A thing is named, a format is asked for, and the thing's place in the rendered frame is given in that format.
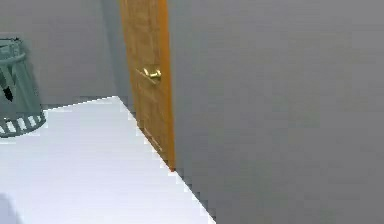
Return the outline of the green slatted garbage container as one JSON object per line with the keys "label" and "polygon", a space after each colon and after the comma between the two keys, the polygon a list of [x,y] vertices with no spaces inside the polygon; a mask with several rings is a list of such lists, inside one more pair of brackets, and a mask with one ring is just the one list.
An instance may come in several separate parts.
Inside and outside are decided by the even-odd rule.
{"label": "green slatted garbage container", "polygon": [[0,138],[30,133],[45,122],[23,42],[0,38]]}

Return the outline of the brown wooden room door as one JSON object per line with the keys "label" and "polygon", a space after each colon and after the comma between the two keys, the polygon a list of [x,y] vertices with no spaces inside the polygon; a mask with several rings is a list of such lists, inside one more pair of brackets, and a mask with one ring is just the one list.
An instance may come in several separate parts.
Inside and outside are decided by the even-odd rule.
{"label": "brown wooden room door", "polygon": [[[176,169],[167,0],[119,0],[139,129],[170,170]],[[159,69],[151,81],[137,69]]]}

